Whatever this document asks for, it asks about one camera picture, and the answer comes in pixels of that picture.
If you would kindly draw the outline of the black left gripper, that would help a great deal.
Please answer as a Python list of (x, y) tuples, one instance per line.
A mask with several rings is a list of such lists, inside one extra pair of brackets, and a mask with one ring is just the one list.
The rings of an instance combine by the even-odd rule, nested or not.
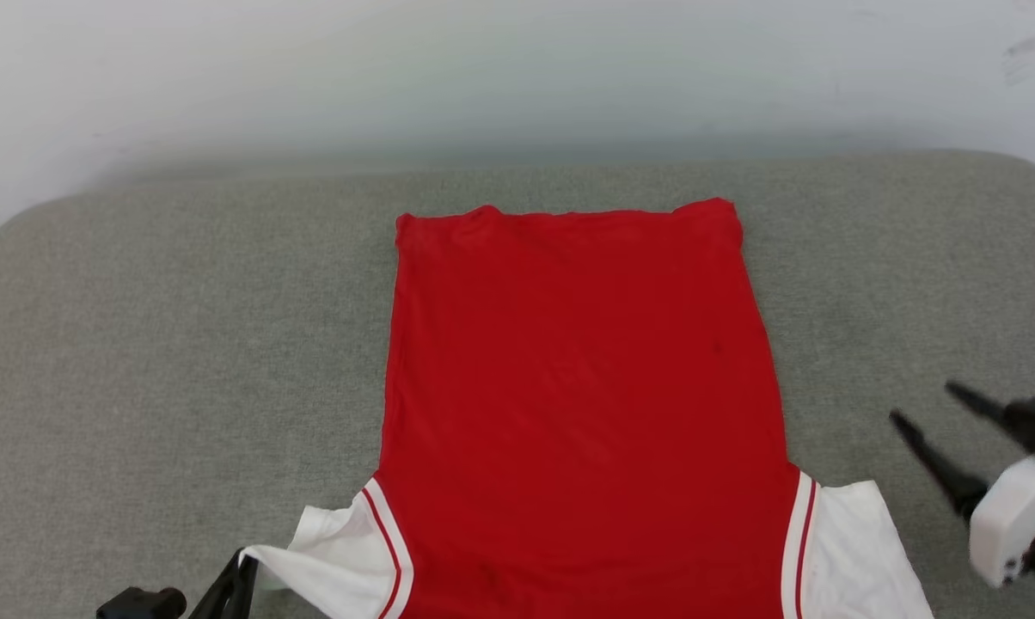
[[(249, 618), (260, 563), (253, 556), (238, 551), (194, 606), (190, 618)], [(95, 616), (97, 619), (177, 619), (182, 618), (185, 611), (187, 599), (180, 589), (168, 587), (147, 591), (128, 587), (98, 607)]]

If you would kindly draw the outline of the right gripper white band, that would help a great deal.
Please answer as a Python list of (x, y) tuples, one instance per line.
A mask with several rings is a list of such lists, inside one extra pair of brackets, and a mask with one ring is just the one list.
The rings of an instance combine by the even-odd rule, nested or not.
[(1025, 573), (1035, 573), (1035, 396), (1004, 404), (958, 381), (946, 381), (945, 389), (963, 408), (1001, 428), (1026, 452), (990, 487), (943, 455), (899, 410), (888, 412), (888, 419), (955, 514), (970, 522), (975, 573), (989, 586), (1002, 588)]

